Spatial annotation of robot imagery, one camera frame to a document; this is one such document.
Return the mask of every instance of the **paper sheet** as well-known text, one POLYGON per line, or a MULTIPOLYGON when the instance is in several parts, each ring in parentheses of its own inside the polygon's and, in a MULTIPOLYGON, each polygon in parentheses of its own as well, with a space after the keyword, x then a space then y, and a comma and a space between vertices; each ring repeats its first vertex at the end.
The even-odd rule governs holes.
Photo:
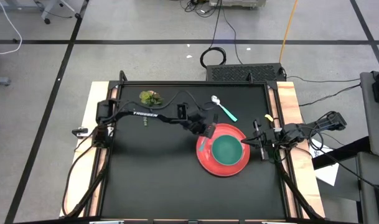
MULTIPOLYGON (((319 141, 316 141, 315 139, 312 139, 311 141, 317 147, 321 146, 321 143, 319 141)), ((323 151, 324 152, 330 152, 330 151, 332 151, 332 149, 330 149, 327 146, 324 146, 323 151)), ((312 158, 315 158, 315 157, 323 154, 323 152, 315 151, 311 146, 309 146, 309 152, 311 153, 312 158)), ((323 168, 315 170, 315 174, 319 180, 322 180, 322 181, 330 184, 331 186, 334 186, 338 170, 339 170, 339 164, 336 163, 336 164, 333 164, 331 166, 327 166, 327 167, 323 167, 323 168)))

